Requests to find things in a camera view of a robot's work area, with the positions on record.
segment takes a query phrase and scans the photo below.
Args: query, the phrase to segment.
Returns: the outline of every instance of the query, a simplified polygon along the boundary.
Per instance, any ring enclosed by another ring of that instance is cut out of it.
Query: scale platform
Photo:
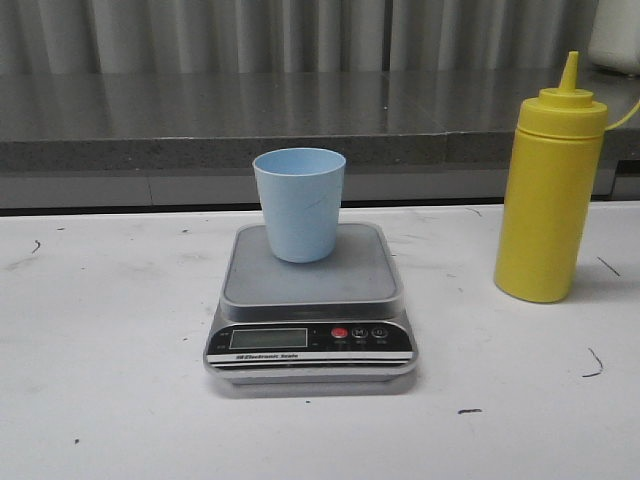
[[[357,384],[407,376],[418,350],[379,227],[338,226],[313,263],[276,258],[264,225],[240,229],[204,351],[233,385]]]

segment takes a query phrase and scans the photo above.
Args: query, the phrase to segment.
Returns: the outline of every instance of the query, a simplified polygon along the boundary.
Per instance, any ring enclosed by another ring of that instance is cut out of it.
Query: gray curtain
[[[550,67],[597,0],[0,0],[0,74]]]

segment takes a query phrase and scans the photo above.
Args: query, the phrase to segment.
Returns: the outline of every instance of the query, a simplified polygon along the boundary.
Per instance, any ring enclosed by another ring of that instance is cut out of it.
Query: bottle nozzle
[[[573,93],[576,89],[578,81],[578,52],[569,52],[567,63],[562,72],[560,85],[558,85],[558,93]]]

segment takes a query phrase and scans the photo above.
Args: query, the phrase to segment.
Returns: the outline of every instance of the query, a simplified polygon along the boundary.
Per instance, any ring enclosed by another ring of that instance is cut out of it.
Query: white table
[[[259,213],[0,219],[0,478],[640,478],[640,204],[592,206],[555,305],[493,285],[501,212],[344,210],[387,236],[417,383],[270,399],[201,359]]]

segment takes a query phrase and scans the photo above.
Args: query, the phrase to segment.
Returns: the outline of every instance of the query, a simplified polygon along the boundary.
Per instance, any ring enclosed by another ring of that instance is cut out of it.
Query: white container
[[[589,43],[598,66],[640,75],[640,0],[600,0]]]

